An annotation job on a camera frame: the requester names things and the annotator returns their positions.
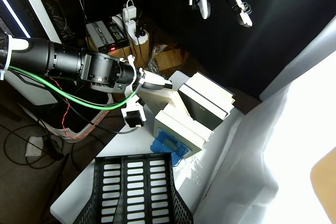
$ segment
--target black backdrop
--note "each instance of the black backdrop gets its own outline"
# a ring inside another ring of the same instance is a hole
[[[188,0],[135,0],[147,15],[208,70],[218,83],[258,97],[336,15],[335,0],[243,0],[253,27],[238,25],[224,0],[210,0],[202,20]]]

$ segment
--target basket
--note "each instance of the basket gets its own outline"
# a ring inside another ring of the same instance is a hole
[[[97,157],[94,171],[75,224],[194,223],[175,189],[170,153]]]

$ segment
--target blue plastic object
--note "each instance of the blue plastic object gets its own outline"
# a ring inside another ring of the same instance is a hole
[[[151,144],[151,150],[154,153],[170,152],[173,166],[177,166],[181,159],[191,151],[185,144],[160,128],[157,137]]]

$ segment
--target book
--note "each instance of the book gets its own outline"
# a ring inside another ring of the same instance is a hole
[[[162,110],[155,116],[154,136],[157,136],[159,129],[164,130],[191,149],[184,158],[194,155],[203,148],[205,142],[203,138]]]
[[[203,138],[205,141],[209,141],[209,137],[214,133],[212,130],[208,129],[198,121],[192,119],[190,116],[181,113],[177,108],[171,104],[167,104],[163,109],[163,112],[174,118],[179,123],[186,126],[188,129],[195,132],[198,136]]]
[[[154,115],[158,114],[160,110],[163,110],[167,104],[176,107],[181,114],[189,115],[187,108],[176,90],[140,89],[138,94]]]
[[[229,115],[227,111],[233,107],[232,104],[227,103],[229,108],[227,111],[223,110],[186,84],[183,84],[178,92],[190,116],[210,130],[219,126]]]
[[[230,112],[229,108],[233,108],[233,106],[229,107],[227,104],[235,102],[234,94],[201,73],[194,74],[185,84],[226,112]]]

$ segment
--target floor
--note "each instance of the floor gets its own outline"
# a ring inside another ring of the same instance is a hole
[[[190,58],[183,68],[183,72],[191,76],[196,70],[202,70],[194,59]],[[36,124],[17,104],[19,94],[11,88],[6,82],[0,82],[0,104],[4,105],[10,111],[13,111],[22,119],[15,121],[9,119],[0,113],[0,124],[14,130],[25,125]],[[242,92],[235,90],[237,93],[235,106],[242,112],[247,113],[254,108],[259,101],[251,98]],[[120,111],[112,111],[108,115],[118,114]],[[121,118],[104,119],[100,125],[110,127],[114,130],[122,128],[123,120]],[[17,134],[29,139],[30,136],[42,136],[44,132],[36,126],[26,127]],[[0,145],[3,146],[8,131],[0,127]],[[107,144],[113,134],[94,129],[91,135],[97,137],[103,144]],[[73,149],[73,159],[77,166],[83,169],[92,159],[102,150],[103,144],[91,135],[77,143]],[[64,142],[63,153],[71,151],[72,144]],[[26,143],[17,136],[9,136],[6,142],[6,151],[8,156],[19,163],[25,162]],[[52,159],[45,156],[43,159],[34,164],[35,167],[48,165]],[[62,173],[61,183],[58,183],[51,201],[48,203],[48,197],[52,191],[53,183],[63,161],[54,162],[44,169],[32,169],[28,166],[16,165],[9,161],[3,148],[0,150],[0,224],[33,224],[33,223],[59,223],[49,212],[49,206],[56,200],[59,194],[64,191],[68,185],[79,175],[80,171],[76,170],[71,158],[66,162]]]

